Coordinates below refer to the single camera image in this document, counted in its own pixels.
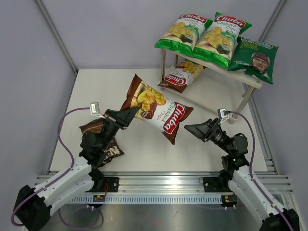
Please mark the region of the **brown Chuba chips bag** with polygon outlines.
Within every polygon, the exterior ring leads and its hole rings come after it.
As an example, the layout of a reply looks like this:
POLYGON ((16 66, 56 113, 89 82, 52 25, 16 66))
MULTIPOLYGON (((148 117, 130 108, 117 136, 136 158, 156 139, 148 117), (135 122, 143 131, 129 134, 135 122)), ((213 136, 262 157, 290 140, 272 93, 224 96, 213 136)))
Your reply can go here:
POLYGON ((205 69, 206 67, 201 64, 197 64, 190 60, 184 60, 172 69, 158 86, 183 93, 205 69))
POLYGON ((164 96, 138 75, 132 79, 121 110, 133 107, 138 108, 136 118, 159 129, 172 145, 175 144, 180 122, 184 121, 193 111, 192 107, 164 96))

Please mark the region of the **dark green Real chips bag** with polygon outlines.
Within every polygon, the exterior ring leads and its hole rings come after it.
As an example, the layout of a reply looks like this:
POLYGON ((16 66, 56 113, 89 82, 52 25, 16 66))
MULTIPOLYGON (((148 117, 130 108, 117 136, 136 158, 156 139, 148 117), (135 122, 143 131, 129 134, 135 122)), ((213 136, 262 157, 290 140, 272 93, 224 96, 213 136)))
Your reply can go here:
POLYGON ((260 41, 238 37, 228 71, 243 71, 246 75, 273 84, 274 61, 278 48, 260 41))

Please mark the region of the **green Chuba cassava chips bag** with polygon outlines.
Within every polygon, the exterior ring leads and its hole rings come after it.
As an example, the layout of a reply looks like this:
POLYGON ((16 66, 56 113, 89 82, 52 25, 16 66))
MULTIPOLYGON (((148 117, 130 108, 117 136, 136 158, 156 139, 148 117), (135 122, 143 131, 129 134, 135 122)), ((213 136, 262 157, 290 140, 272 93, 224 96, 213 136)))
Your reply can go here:
POLYGON ((190 55, 212 22, 213 20, 197 14, 182 14, 154 47, 190 55))

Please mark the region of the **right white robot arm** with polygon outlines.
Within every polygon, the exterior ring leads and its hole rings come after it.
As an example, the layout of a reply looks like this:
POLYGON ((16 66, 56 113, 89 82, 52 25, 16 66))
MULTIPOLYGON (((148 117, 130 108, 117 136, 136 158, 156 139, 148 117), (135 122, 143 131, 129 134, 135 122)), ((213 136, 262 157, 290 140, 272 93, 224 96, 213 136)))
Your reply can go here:
POLYGON ((223 169, 218 175, 222 190, 232 191, 242 201, 257 222, 261 231, 298 231, 299 216, 294 209, 286 209, 262 184, 245 155, 248 139, 242 133, 230 137, 221 128, 219 118, 201 124, 185 125, 185 129, 197 139, 211 141, 226 155, 223 169))

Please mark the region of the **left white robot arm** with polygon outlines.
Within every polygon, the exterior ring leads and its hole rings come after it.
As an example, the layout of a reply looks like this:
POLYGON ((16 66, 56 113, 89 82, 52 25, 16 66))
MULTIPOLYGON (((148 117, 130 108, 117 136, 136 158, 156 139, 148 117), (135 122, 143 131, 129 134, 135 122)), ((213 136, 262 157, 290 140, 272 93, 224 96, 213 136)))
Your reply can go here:
POLYGON ((67 167, 36 186, 25 185, 19 190, 11 215, 13 225, 39 231, 71 199, 83 192, 97 192, 103 188, 104 174, 98 167, 106 157, 105 151, 117 132, 130 125, 139 108, 108 109, 104 114, 92 106, 88 109, 93 116, 103 119, 100 132, 83 134, 82 150, 77 157, 71 157, 67 167))

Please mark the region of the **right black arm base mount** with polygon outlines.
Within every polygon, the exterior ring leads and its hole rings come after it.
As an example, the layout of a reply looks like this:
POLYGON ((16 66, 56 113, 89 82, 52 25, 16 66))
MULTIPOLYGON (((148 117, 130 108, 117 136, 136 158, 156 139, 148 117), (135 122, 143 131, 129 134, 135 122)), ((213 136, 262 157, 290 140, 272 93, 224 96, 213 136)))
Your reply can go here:
POLYGON ((204 191, 206 193, 231 193, 231 190, 219 182, 218 177, 204 177, 203 178, 204 191))

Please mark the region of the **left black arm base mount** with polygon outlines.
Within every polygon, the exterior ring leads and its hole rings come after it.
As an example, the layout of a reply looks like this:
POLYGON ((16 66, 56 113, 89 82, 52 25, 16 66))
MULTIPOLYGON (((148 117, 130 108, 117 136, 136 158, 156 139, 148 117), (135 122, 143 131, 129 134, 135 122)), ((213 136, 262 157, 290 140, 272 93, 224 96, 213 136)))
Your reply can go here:
POLYGON ((98 193, 117 193, 119 188, 119 178, 118 177, 105 177, 102 185, 94 184, 91 192, 98 192, 98 193))

